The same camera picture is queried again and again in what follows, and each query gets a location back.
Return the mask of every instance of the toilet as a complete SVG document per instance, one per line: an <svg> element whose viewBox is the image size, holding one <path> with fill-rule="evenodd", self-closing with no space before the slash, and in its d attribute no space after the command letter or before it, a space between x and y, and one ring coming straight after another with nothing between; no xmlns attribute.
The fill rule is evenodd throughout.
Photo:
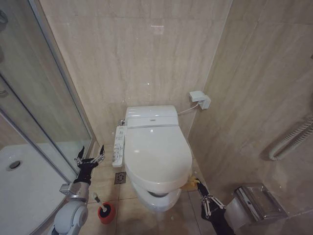
<svg viewBox="0 0 313 235"><path fill-rule="evenodd" d="M177 111L172 105L128 107L125 126L125 170L138 199L153 211L167 211L192 165Z"/></svg>

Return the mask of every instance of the bidet control panel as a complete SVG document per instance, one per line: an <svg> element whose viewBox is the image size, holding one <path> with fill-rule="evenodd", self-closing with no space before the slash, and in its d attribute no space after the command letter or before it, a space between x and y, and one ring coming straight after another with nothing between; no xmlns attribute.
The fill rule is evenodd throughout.
<svg viewBox="0 0 313 235"><path fill-rule="evenodd" d="M112 159L113 167L121 167L123 165L125 134L126 126L117 126Z"/></svg>

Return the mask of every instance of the yellow object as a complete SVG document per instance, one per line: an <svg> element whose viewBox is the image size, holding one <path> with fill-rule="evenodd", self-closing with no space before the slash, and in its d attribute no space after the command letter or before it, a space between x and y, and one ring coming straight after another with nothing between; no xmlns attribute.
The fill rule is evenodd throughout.
<svg viewBox="0 0 313 235"><path fill-rule="evenodd" d="M200 183L199 180L196 179L195 176L191 176L188 180L188 182L181 186L180 189L185 189L185 190L193 190L193 189L197 189L197 183Z"/></svg>

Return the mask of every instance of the floor drain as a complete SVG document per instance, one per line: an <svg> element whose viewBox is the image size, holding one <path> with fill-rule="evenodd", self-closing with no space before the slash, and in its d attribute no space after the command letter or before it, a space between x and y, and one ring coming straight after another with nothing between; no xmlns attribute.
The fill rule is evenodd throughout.
<svg viewBox="0 0 313 235"><path fill-rule="evenodd" d="M124 184L126 183L126 172L119 172L115 174L115 181L114 184Z"/></svg>
<svg viewBox="0 0 313 235"><path fill-rule="evenodd" d="M15 162L11 163L7 169L8 170L14 170L14 169L18 168L21 164L22 164L21 161L15 161Z"/></svg>

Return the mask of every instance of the toilet seat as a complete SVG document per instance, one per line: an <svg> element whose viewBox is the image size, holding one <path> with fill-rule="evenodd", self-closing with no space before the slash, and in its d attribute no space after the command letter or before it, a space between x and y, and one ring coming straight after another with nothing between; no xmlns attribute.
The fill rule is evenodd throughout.
<svg viewBox="0 0 313 235"><path fill-rule="evenodd" d="M154 193L183 186L192 164L190 148L179 126L128 129L124 157L130 180Z"/></svg>

